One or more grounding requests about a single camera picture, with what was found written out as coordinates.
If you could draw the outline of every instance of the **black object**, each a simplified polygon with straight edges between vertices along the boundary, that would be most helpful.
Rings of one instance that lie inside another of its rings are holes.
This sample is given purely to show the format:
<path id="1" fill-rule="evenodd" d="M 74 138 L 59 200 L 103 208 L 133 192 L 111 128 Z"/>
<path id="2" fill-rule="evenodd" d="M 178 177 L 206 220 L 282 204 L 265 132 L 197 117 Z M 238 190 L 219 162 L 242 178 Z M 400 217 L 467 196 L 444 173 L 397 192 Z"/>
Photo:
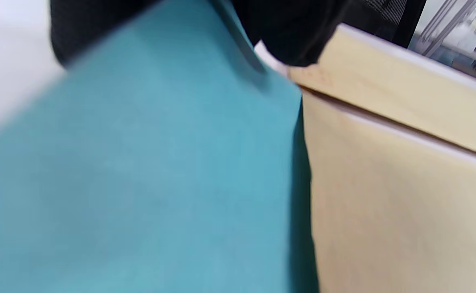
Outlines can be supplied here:
<path id="1" fill-rule="evenodd" d="M 344 23 L 407 48 L 426 0 L 353 0 Z"/>
<path id="2" fill-rule="evenodd" d="M 51 41 L 63 65 L 158 0 L 50 0 Z M 292 66 L 316 63 L 350 0 L 233 0 L 253 44 Z"/>

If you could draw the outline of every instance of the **beige cardboard box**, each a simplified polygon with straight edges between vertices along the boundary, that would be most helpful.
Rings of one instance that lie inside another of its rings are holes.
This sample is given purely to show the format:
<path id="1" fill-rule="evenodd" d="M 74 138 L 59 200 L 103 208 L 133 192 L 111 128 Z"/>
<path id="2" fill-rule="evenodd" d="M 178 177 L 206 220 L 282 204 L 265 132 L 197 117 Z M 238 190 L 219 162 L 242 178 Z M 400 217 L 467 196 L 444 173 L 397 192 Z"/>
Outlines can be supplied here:
<path id="1" fill-rule="evenodd" d="M 476 293 L 476 90 L 344 29 L 290 75 L 321 292 Z"/>

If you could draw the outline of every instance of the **black fabric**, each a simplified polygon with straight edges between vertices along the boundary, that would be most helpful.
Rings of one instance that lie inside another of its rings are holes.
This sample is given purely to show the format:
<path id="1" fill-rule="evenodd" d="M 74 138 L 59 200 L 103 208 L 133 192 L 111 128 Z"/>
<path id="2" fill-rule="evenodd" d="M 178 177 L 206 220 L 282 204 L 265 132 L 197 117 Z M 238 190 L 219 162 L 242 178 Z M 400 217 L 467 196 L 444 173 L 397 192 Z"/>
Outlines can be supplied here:
<path id="1" fill-rule="evenodd" d="M 316 63 L 350 0 L 234 0 L 253 44 L 292 66 Z M 51 41 L 63 65 L 158 0 L 50 0 Z"/>

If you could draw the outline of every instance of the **teal cloth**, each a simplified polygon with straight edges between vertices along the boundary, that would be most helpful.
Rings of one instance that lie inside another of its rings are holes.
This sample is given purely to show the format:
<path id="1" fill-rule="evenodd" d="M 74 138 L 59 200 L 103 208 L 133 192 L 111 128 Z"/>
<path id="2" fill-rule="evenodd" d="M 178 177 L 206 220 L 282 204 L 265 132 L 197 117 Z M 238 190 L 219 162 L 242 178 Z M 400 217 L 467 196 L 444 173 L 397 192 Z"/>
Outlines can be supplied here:
<path id="1" fill-rule="evenodd" d="M 166 0 L 0 131 L 0 293 L 312 293 L 301 93 Z"/>

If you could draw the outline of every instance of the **black mesh chair back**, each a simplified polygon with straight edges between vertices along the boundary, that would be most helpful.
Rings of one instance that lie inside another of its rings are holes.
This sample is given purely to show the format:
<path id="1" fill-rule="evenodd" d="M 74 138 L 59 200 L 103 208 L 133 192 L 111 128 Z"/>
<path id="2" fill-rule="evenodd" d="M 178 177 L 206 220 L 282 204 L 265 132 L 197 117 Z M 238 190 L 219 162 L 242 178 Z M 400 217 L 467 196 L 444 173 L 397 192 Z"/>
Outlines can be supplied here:
<path id="1" fill-rule="evenodd" d="M 352 0 L 344 23 L 407 47 L 426 0 Z"/>

